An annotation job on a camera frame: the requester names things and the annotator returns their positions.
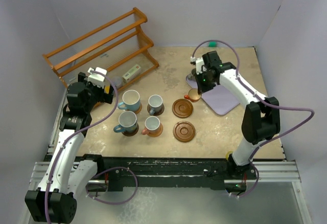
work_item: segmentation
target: cup handle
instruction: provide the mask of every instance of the cup handle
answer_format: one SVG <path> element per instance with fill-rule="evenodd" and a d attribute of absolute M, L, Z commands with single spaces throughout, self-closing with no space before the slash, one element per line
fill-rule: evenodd
<path fill-rule="evenodd" d="M 145 129 L 142 130 L 142 134 L 144 136 L 147 135 L 148 133 L 150 133 L 150 131 L 147 128 L 145 128 Z"/>
<path fill-rule="evenodd" d="M 127 110 L 126 104 L 124 102 L 119 103 L 117 107 L 120 110 Z"/>
<path fill-rule="evenodd" d="M 153 115 L 155 112 L 154 112 L 154 109 L 153 108 L 151 108 L 151 110 L 150 110 L 150 112 L 149 112 L 149 114 L 150 115 Z"/>
<path fill-rule="evenodd" d="M 123 128 L 122 125 L 117 125 L 115 128 L 113 128 L 113 131 L 114 131 L 115 133 L 120 133 L 120 132 L 124 132 L 125 129 Z"/>

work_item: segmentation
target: small white box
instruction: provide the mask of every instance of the small white box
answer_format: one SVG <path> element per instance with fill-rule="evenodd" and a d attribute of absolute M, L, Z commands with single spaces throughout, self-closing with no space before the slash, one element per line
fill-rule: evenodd
<path fill-rule="evenodd" d="M 137 77 L 140 73 L 141 73 L 141 66 L 136 64 L 123 75 L 123 79 L 125 80 L 126 83 L 128 83 L 131 80 L 133 80 L 135 77 Z"/>

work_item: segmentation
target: orange cup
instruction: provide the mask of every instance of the orange cup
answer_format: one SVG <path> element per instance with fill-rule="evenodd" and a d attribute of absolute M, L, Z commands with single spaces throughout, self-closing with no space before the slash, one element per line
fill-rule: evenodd
<path fill-rule="evenodd" d="M 193 88 L 189 91 L 188 95 L 184 95 L 184 98 L 192 102 L 197 102 L 201 99 L 202 95 L 198 94 L 198 89 Z"/>
<path fill-rule="evenodd" d="M 145 128 L 142 130 L 143 135 L 157 134 L 160 132 L 160 120 L 155 116 L 148 117 L 145 120 Z"/>

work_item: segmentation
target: brown saucer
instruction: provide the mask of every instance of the brown saucer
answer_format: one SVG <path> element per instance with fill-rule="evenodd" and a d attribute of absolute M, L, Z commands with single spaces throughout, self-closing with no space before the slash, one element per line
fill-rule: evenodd
<path fill-rule="evenodd" d="M 195 136 L 195 128 L 192 123 L 181 121 L 175 124 L 173 134 L 177 140 L 181 142 L 189 142 Z"/>
<path fill-rule="evenodd" d="M 186 99 L 176 100 L 173 104 L 173 113 L 179 118 L 187 118 L 193 112 L 193 105 Z"/>
<path fill-rule="evenodd" d="M 137 111 L 133 111 L 135 114 L 139 114 L 139 112 L 142 110 L 142 103 L 141 105 L 139 106 L 139 109 Z"/>
<path fill-rule="evenodd" d="M 123 134 L 124 136 L 128 136 L 128 137 L 130 137 L 130 136 L 134 136 L 134 135 L 136 135 L 137 132 L 138 132 L 138 124 L 137 124 L 136 130 L 134 130 L 134 132 L 132 132 L 132 133 L 122 132 L 122 134 Z"/>
<path fill-rule="evenodd" d="M 148 109 L 148 112 L 150 112 L 150 110 L 151 110 L 151 106 L 150 106 L 149 104 L 148 104 L 147 109 Z M 165 111 L 165 105 L 162 104 L 162 108 L 161 108 L 161 110 L 158 111 L 157 113 L 153 114 L 152 116 L 159 116 L 159 115 L 161 115 L 162 113 L 164 113 L 164 111 Z"/>
<path fill-rule="evenodd" d="M 150 137 L 158 137 L 159 135 L 161 135 L 162 134 L 162 131 L 164 130 L 164 127 L 163 127 L 163 125 L 162 125 L 162 123 L 160 123 L 160 130 L 159 130 L 159 132 L 158 133 L 148 133 L 148 136 L 150 136 Z"/>

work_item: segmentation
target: blue mug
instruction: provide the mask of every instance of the blue mug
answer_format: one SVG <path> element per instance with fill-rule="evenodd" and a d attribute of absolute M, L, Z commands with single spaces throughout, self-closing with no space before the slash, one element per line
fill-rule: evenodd
<path fill-rule="evenodd" d="M 116 133 L 133 133 L 137 128 L 137 117 L 132 111 L 124 111 L 118 118 L 119 125 L 113 128 Z"/>
<path fill-rule="evenodd" d="M 128 90 L 123 94 L 123 102 L 118 104 L 118 109 L 137 111 L 141 106 L 139 93 L 135 90 Z"/>
<path fill-rule="evenodd" d="M 152 95 L 149 98 L 149 106 L 150 106 L 150 115 L 154 115 L 155 113 L 158 113 L 161 111 L 163 102 L 162 102 L 162 97 L 160 95 Z"/>

